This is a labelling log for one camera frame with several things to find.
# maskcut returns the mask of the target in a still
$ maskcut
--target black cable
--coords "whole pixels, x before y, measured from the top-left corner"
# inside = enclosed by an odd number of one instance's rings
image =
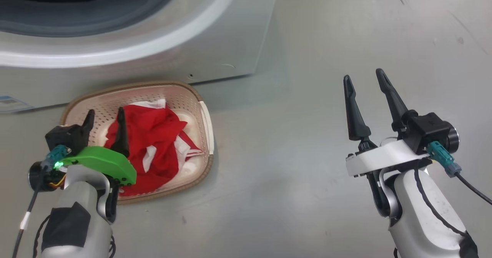
[[[422,182],[420,181],[420,176],[419,176],[419,170],[418,169],[415,169],[415,181],[417,182],[417,188],[419,189],[419,192],[420,194],[422,195],[422,198],[424,199],[424,202],[425,204],[427,204],[427,207],[430,208],[430,210],[432,211],[432,213],[434,214],[434,216],[440,220],[442,222],[442,224],[444,224],[444,226],[446,226],[447,228],[453,230],[453,232],[455,232],[456,234],[459,234],[459,235],[462,235],[463,237],[469,237],[469,235],[467,233],[464,233],[460,230],[458,230],[457,228],[455,228],[453,225],[450,225],[450,223],[448,223],[437,211],[436,209],[434,208],[434,206],[432,206],[431,202],[429,201],[429,199],[427,198],[427,195],[426,193],[424,192],[424,188],[422,187]]]
[[[37,256],[37,241],[39,240],[39,237],[41,236],[41,229],[43,229],[44,224],[50,219],[51,215],[48,215],[46,219],[39,225],[39,229],[36,232],[36,237],[34,238],[34,245],[32,246],[32,258],[36,258]]]
[[[472,184],[468,183],[468,181],[466,181],[466,179],[464,179],[461,176],[461,174],[459,174],[457,172],[457,173],[455,173],[455,176],[458,177],[458,179],[460,179],[460,181],[463,182],[463,184],[465,184],[465,186],[467,186],[468,188],[470,188],[470,190],[472,190],[473,193],[476,193],[479,197],[483,198],[483,200],[485,200],[488,204],[492,205],[492,200],[490,200],[490,198],[488,198],[482,192],[480,192],[479,190],[477,190],[474,186],[472,186]]]
[[[111,253],[111,255],[109,255],[109,258],[113,258],[115,256],[115,253],[116,253],[116,242],[115,242],[115,238],[113,236],[111,236],[111,249],[113,249],[113,252]]]
[[[31,201],[29,203],[26,215],[24,216],[24,219],[22,220],[23,225],[27,225],[27,221],[29,220],[29,215],[30,215],[30,213],[32,211],[32,207],[34,206],[34,203],[36,201],[37,193],[39,193],[39,189],[41,189],[41,184],[43,183],[44,172],[45,172],[44,168],[41,169],[41,172],[39,172],[39,180],[36,184],[36,188],[34,190],[34,193],[32,194],[32,198],[31,198]],[[21,244],[21,239],[22,239],[22,235],[24,233],[24,228],[25,228],[25,226],[21,226],[21,228],[19,229],[19,234],[17,235],[17,240],[15,240],[14,253],[12,253],[12,258],[17,257],[17,252],[19,251],[19,246]]]

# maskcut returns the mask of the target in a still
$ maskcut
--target perforated basket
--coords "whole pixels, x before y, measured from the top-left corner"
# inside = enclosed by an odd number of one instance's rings
[[[210,171],[214,159],[214,134],[209,111],[200,95],[181,82],[146,82],[119,86],[91,93],[69,104],[61,118],[62,125],[81,125],[87,112],[95,110],[94,127],[89,146],[104,146],[109,126],[116,118],[118,107],[133,102],[166,99],[166,103],[182,121],[188,122],[184,131],[202,149],[204,155],[191,158],[178,174],[161,188],[151,193],[126,196],[118,204],[129,204],[177,193],[202,181]]]

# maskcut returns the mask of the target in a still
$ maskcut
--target teal connector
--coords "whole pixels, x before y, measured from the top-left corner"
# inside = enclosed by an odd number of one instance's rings
[[[449,177],[455,177],[456,173],[461,172],[461,167],[455,163],[455,158],[439,142],[432,142],[427,146],[427,153],[430,158],[436,160],[444,167]]]
[[[51,171],[54,168],[55,163],[67,157],[67,155],[68,150],[66,146],[55,146],[55,148],[46,155],[46,159],[41,162],[41,167],[46,171]]]

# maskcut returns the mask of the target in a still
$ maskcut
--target rubber gasket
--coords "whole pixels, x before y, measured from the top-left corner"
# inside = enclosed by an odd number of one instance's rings
[[[120,30],[160,11],[170,0],[0,0],[0,32],[81,37]]]

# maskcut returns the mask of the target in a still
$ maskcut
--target gray floor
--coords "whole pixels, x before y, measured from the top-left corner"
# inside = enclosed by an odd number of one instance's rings
[[[453,123],[463,176],[492,195],[492,0],[278,0],[255,75],[196,86],[210,111],[216,161],[200,185],[119,207],[117,258],[392,257],[388,222],[369,184],[346,174],[342,77],[350,74],[374,142],[392,136],[374,70],[409,108]],[[46,152],[63,107],[1,115],[0,249],[10,255],[31,190],[26,171]],[[429,169],[482,257],[492,207],[438,166]],[[19,257],[59,192],[42,194]]]

